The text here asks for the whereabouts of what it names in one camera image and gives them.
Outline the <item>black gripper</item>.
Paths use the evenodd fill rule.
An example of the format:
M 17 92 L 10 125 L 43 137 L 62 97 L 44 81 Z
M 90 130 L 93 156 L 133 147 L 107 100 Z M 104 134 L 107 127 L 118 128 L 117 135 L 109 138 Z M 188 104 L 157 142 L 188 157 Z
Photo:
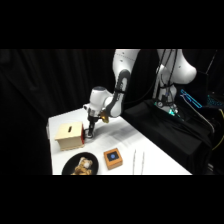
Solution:
M 92 135 L 95 135 L 95 126 L 96 126 L 96 122 L 98 122 L 99 120 L 99 114 L 97 116 L 92 116 L 91 114 L 88 114 L 88 121 L 90 122 L 89 127 L 88 127 L 88 134 L 92 133 Z

